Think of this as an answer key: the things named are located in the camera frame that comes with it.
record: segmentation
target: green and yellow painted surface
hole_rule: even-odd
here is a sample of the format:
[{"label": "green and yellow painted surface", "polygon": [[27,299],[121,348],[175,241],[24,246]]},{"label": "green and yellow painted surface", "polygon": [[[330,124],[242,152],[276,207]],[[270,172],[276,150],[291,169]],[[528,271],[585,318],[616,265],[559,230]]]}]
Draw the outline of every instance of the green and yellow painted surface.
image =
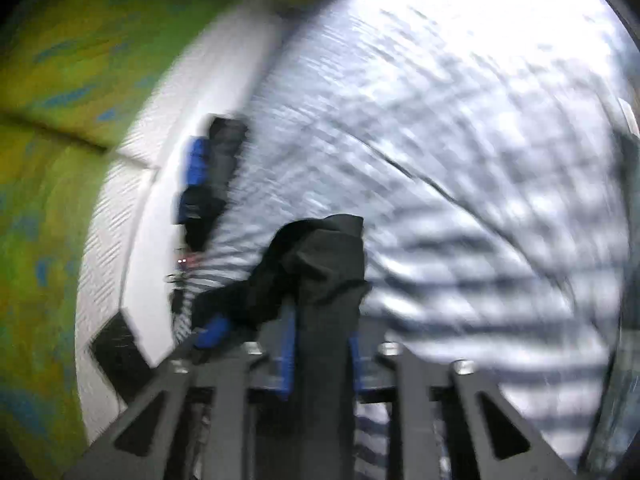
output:
[{"label": "green and yellow painted surface", "polygon": [[236,1],[39,0],[0,57],[0,424],[39,479],[86,447],[76,290],[110,148]]}]

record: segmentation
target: screw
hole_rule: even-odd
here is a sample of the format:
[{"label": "screw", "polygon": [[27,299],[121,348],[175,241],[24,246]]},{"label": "screw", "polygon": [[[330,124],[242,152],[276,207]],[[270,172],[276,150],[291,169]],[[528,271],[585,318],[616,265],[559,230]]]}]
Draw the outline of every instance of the screw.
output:
[{"label": "screw", "polygon": [[247,341],[244,343],[244,349],[249,355],[262,355],[262,348],[255,341]]},{"label": "screw", "polygon": [[469,375],[476,371],[476,363],[468,361],[466,359],[460,359],[459,361],[453,361],[453,371],[458,375]]},{"label": "screw", "polygon": [[174,373],[176,374],[188,374],[189,370],[184,365],[184,361],[182,359],[176,359],[171,361],[172,366],[174,367]]},{"label": "screw", "polygon": [[400,343],[386,341],[378,346],[378,352],[380,352],[382,355],[391,357],[393,355],[400,355],[400,353],[402,352],[402,347],[400,346]]}]

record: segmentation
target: blue plastic part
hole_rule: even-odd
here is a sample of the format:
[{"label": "blue plastic part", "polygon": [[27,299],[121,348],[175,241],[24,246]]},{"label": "blue plastic part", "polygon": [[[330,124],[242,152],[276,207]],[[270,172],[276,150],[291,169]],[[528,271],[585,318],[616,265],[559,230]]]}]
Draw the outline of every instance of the blue plastic part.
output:
[{"label": "blue plastic part", "polygon": [[193,141],[187,165],[187,186],[198,186],[206,181],[208,151],[209,139],[197,137]]},{"label": "blue plastic part", "polygon": [[362,391],[362,362],[360,361],[357,335],[352,335],[349,338],[349,346],[351,348],[351,359],[353,361],[353,390],[356,394],[359,394]]},{"label": "blue plastic part", "polygon": [[293,389],[293,373],[296,366],[296,315],[291,312],[287,316],[287,328],[282,345],[280,360],[280,397],[286,400]]},{"label": "blue plastic part", "polygon": [[213,348],[218,345],[222,338],[231,330],[231,322],[223,316],[215,316],[204,327],[204,332],[200,333],[194,346],[196,348]]}]

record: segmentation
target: triangular cutout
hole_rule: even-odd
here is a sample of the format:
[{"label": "triangular cutout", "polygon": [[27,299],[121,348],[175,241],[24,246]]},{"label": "triangular cutout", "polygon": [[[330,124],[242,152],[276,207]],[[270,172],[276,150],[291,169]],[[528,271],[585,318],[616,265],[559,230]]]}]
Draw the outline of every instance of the triangular cutout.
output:
[{"label": "triangular cutout", "polygon": [[489,431],[491,447],[498,460],[504,460],[530,449],[529,441],[485,393],[478,394],[480,407]]},{"label": "triangular cutout", "polygon": [[114,446],[137,456],[147,456],[151,450],[156,426],[164,407],[164,392],[154,397],[146,408],[116,439]]}]

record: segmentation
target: striped fabric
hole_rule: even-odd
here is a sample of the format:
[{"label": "striped fabric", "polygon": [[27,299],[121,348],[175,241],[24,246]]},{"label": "striped fabric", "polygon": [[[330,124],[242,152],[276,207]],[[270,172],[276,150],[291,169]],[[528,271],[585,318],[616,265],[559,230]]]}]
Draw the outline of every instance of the striped fabric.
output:
[{"label": "striped fabric", "polygon": [[[335,0],[248,107],[232,205],[177,337],[193,296],[245,278],[279,227],[357,214],[362,313],[426,359],[491,370],[575,466],[628,258],[609,105],[628,45],[601,0]],[[382,479],[386,409],[356,415],[356,471]]]}]

